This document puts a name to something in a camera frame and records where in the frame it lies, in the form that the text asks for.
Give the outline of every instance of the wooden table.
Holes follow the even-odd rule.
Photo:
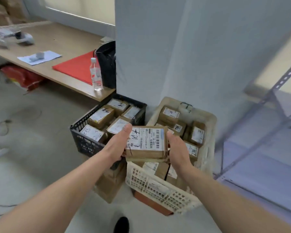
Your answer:
[[[33,36],[35,45],[19,46],[18,44],[11,44],[9,50],[0,49],[2,58],[97,101],[102,101],[115,91],[115,89],[104,87],[100,92],[95,92],[93,86],[52,69],[54,65],[97,49],[101,46],[99,44],[101,36],[58,23],[23,28],[22,31]],[[17,59],[18,56],[32,55],[46,50],[61,54],[62,57],[35,66]]]

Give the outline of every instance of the red bag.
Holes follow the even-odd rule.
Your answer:
[[[16,65],[4,66],[1,68],[1,71],[15,84],[26,91],[32,91],[33,89],[38,88],[39,84],[46,79]]]

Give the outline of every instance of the plastic crate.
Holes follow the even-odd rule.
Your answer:
[[[179,108],[180,104],[182,104],[181,101],[165,97],[155,110],[147,126],[155,125],[164,105]],[[194,163],[194,166],[205,172],[207,175],[212,176],[217,118],[209,112],[195,108],[192,108],[189,116],[184,115],[185,113],[181,111],[180,119],[187,123],[190,123],[191,120],[194,119],[201,121],[206,125],[204,145],[199,149],[198,158]],[[163,207],[174,213],[184,213],[187,210],[202,205],[200,200],[191,194],[192,192],[189,188],[187,191],[183,191],[157,176],[148,174],[143,168],[132,162],[127,162],[127,175],[125,182],[134,190],[140,192],[158,204],[161,204]]]
[[[88,157],[92,157],[93,155],[100,152],[105,145],[94,141],[93,139],[85,136],[84,134],[80,133],[80,131],[88,124],[88,118],[92,116],[97,110],[99,110],[102,106],[107,104],[112,98],[123,100],[128,102],[130,105],[136,106],[140,108],[140,111],[136,114],[136,116],[132,119],[132,125],[139,125],[143,126],[145,124],[145,110],[147,104],[142,103],[140,101],[133,100],[131,98],[113,93],[98,105],[96,105],[92,110],[82,116],[78,121],[76,121],[73,125],[70,126],[70,131],[74,138],[74,142],[78,148],[78,151],[82,154],[85,154]],[[119,161],[116,162],[111,169],[115,170],[119,164]]]

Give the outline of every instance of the red paper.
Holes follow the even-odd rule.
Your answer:
[[[92,85],[92,76],[89,70],[91,58],[93,58],[93,51],[55,65],[53,69]]]

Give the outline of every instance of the foot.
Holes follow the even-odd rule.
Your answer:
[[[113,233],[129,233],[129,221],[127,217],[121,217],[116,223]]]

